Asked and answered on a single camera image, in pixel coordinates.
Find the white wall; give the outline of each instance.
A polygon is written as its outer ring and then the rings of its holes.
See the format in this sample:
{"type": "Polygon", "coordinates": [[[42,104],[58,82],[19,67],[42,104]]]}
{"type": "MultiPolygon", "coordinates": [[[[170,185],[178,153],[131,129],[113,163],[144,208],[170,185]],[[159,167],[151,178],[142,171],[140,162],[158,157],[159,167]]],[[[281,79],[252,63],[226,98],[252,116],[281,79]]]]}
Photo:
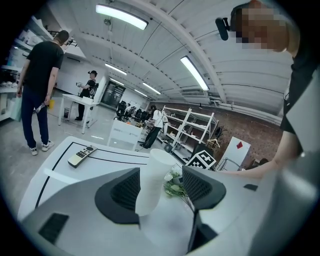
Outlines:
{"type": "Polygon", "coordinates": [[[78,62],[67,58],[65,55],[56,80],[57,88],[70,94],[78,95],[79,87],[76,86],[76,83],[82,82],[83,85],[86,85],[90,79],[88,71],[92,70],[98,73],[95,78],[98,83],[107,72],[106,68],[93,66],[84,60],[78,62]]]}
{"type": "Polygon", "coordinates": [[[145,97],[140,96],[137,92],[128,88],[125,89],[120,102],[121,101],[125,101],[126,103],[130,103],[131,101],[136,102],[141,106],[142,110],[146,110],[150,103],[145,97]]]}

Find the white shirt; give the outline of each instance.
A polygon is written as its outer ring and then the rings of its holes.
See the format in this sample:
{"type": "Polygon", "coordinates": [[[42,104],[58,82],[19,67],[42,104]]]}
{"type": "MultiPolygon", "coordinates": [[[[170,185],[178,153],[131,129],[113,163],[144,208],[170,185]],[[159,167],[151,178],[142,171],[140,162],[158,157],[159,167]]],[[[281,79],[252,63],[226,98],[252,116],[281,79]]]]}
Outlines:
{"type": "Polygon", "coordinates": [[[162,113],[160,110],[154,111],[153,117],[152,117],[152,119],[155,120],[154,127],[162,128],[164,126],[163,115],[164,113],[162,113]]]}

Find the vase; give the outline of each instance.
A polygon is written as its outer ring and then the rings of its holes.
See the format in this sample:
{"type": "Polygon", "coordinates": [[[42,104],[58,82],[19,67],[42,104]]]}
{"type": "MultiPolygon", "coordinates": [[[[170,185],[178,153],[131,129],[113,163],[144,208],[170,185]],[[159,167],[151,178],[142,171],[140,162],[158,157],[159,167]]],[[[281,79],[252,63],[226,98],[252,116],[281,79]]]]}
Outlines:
{"type": "Polygon", "coordinates": [[[176,164],[176,159],[161,149],[152,149],[145,167],[140,168],[140,192],[135,202],[135,213],[150,214],[158,205],[165,175],[176,164]]]}

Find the concrete floor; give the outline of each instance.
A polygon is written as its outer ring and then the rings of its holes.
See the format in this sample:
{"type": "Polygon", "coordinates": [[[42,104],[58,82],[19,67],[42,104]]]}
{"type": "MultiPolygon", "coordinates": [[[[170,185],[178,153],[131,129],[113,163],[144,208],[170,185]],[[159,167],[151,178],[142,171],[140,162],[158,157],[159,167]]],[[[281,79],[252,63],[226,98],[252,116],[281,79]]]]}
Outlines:
{"type": "MultiPolygon", "coordinates": [[[[34,139],[37,141],[37,156],[31,155],[21,122],[11,119],[0,122],[0,143],[2,146],[2,153],[0,155],[0,188],[14,216],[17,216],[20,202],[30,180],[44,160],[66,137],[75,136],[102,145],[106,145],[108,142],[113,118],[116,116],[115,111],[103,106],[97,106],[97,122],[89,129],[87,128],[85,134],[82,134],[81,122],[74,121],[78,116],[78,104],[74,104],[72,107],[70,122],[62,121],[61,126],[58,126],[58,113],[62,93],[56,91],[52,99],[55,100],[55,105],[53,109],[48,109],[47,116],[49,139],[54,142],[55,146],[48,152],[41,151],[41,137],[36,114],[32,116],[32,129],[34,139]]],[[[70,103],[68,101],[65,100],[64,102],[65,107],[69,106],[70,103]]],[[[161,143],[156,140],[152,148],[143,148],[140,152],[149,153],[153,148],[162,147],[161,143]]]]}

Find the white ceiling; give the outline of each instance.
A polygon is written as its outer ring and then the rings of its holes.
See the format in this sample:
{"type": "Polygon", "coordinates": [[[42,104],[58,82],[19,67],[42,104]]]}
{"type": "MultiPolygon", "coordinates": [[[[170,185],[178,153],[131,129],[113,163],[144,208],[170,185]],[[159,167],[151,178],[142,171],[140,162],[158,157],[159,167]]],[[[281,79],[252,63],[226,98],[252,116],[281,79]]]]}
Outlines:
{"type": "Polygon", "coordinates": [[[198,102],[181,90],[200,89],[180,62],[187,55],[222,102],[277,115],[283,106],[290,54],[245,49],[234,38],[222,41],[215,20],[228,17],[242,0],[55,0],[49,6],[63,29],[72,29],[87,59],[128,72],[110,76],[158,101],[198,102]],[[127,11],[146,21],[145,30],[96,13],[96,4],[127,11]],[[159,92],[157,95],[142,83],[159,92]]]}

